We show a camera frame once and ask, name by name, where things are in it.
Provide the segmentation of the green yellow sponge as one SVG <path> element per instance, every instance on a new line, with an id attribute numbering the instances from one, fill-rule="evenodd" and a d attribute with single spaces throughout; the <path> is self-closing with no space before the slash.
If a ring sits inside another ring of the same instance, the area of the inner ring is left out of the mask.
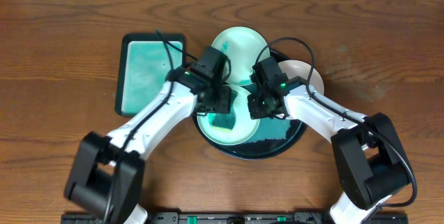
<path id="1" fill-rule="evenodd" d="M 236 116 L 235 113 L 212 114 L 209 116 L 209 123 L 215 128 L 231 131 L 236 123 Z"/>

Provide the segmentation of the mint green plate with stain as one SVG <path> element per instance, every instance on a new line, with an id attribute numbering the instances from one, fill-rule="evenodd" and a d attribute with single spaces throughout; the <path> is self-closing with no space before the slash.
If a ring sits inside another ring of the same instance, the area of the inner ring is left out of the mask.
<path id="1" fill-rule="evenodd" d="M 212 42 L 212 47 L 230 60 L 231 73 L 226 83 L 239 86 L 251 84 L 253 65 L 267 44 L 261 34 L 243 26 L 228 28 L 219 33 Z"/>

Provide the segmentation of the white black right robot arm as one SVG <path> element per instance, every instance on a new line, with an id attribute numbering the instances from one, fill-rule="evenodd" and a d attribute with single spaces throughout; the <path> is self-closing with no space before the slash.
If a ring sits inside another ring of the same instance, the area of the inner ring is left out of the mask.
<path id="1" fill-rule="evenodd" d="M 388 199 L 417 182 L 392 121 L 350 111 L 319 93 L 303 78 L 255 79 L 248 97 L 254 119 L 299 120 L 328 140 L 343 189 L 330 208 L 334 223 L 365 223 Z"/>

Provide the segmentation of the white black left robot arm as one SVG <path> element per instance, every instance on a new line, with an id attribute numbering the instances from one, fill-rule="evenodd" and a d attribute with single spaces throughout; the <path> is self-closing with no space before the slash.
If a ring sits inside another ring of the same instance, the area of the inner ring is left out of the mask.
<path id="1" fill-rule="evenodd" d="M 100 223 L 144 223 L 138 205 L 146 160 L 183 119 L 195 113 L 227 113 L 230 92 L 222 71 L 177 68 L 159 94 L 131 120 L 102 136 L 80 141 L 64 195 Z"/>

